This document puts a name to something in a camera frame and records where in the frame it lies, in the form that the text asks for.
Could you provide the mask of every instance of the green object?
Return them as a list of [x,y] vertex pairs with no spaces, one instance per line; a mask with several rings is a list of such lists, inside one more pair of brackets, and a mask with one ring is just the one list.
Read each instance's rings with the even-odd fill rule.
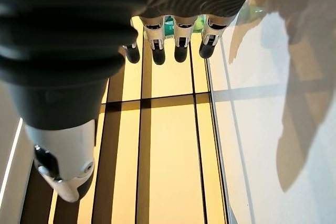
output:
[[[164,37],[172,38],[174,36],[174,20],[172,16],[166,16],[164,19]],[[194,24],[193,33],[200,33],[205,23],[205,15],[199,15]]]
[[200,33],[203,30],[205,23],[205,16],[199,15],[195,21],[193,33]]
[[174,20],[171,16],[168,16],[164,22],[164,37],[170,37],[174,35]]

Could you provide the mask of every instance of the black grid line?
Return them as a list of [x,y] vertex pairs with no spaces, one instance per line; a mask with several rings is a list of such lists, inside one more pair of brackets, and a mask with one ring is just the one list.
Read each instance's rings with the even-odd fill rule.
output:
[[191,42],[189,43],[189,53],[190,53],[191,79],[192,79],[192,87],[193,87],[193,101],[194,101],[193,103],[194,103],[195,125],[196,125],[197,152],[198,152],[199,171],[200,171],[200,177],[201,177],[203,215],[204,215],[204,223],[207,224],[208,220],[207,220],[207,213],[206,213],[206,200],[205,200],[205,190],[204,190],[201,143],[199,141],[200,130],[198,128],[198,116],[197,116],[197,104],[196,104],[196,94],[195,94],[194,68],[193,68],[193,60],[192,60],[192,53],[191,53]]
[[142,66],[141,66],[141,86],[140,86],[140,115],[139,115],[139,140],[138,140],[138,160],[136,164],[136,171],[137,171],[137,181],[136,181],[136,188],[135,188],[135,216],[134,216],[134,223],[137,224],[137,215],[138,215],[138,185],[139,185],[139,165],[140,165],[140,138],[141,138],[141,99],[142,99],[142,78],[143,78],[143,65],[144,65],[144,37],[142,36]]
[[[211,79],[211,70],[209,67],[209,60],[206,60],[206,79],[209,85],[209,90],[213,91],[212,87],[212,79]],[[224,217],[227,224],[229,224],[230,220],[230,210],[229,210],[229,199],[228,199],[228,191],[226,186],[226,178],[225,178],[225,170],[224,170],[224,160],[223,160],[223,152],[222,152],[222,145],[220,143],[220,135],[218,130],[218,121],[217,121],[217,114],[216,114],[216,107],[215,107],[215,100],[213,97],[213,93],[209,93],[209,104],[211,110],[211,119],[212,119],[212,126],[213,126],[213,133],[214,133],[214,140],[216,146],[216,155],[217,155],[217,165],[218,165],[218,175],[220,180],[220,190],[222,193],[222,204],[223,204],[223,211]]]

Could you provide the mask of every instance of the white robotic finger segment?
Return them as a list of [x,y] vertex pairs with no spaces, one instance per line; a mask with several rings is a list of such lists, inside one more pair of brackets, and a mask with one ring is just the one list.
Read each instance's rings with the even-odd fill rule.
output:
[[187,57],[187,48],[191,39],[191,34],[193,33],[197,16],[188,18],[173,16],[173,19],[175,38],[174,57],[177,62],[183,62]]
[[26,125],[35,149],[35,166],[68,202],[82,198],[90,187],[95,166],[95,121],[64,130],[40,130]]
[[165,61],[163,18],[163,16],[156,18],[140,17],[145,36],[152,48],[153,60],[157,65],[162,65]]
[[214,52],[215,45],[221,38],[225,28],[234,20],[233,17],[218,17],[207,15],[206,22],[202,31],[202,42],[199,55],[207,59]]

